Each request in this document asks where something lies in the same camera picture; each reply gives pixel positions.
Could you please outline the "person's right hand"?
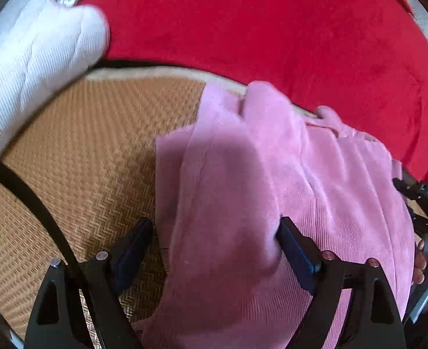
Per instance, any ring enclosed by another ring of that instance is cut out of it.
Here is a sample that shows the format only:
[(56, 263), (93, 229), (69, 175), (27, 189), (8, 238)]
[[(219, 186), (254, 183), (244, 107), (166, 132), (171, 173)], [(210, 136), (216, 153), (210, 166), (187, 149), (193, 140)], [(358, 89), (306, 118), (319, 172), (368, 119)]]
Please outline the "person's right hand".
[(423, 272), (428, 265), (428, 261), (426, 260), (426, 257), (423, 253), (424, 247), (425, 247), (425, 241), (424, 240), (420, 240), (416, 244), (414, 269), (413, 269), (413, 275), (412, 275), (412, 282), (415, 285), (422, 284), (424, 282), (424, 278), (425, 278)]

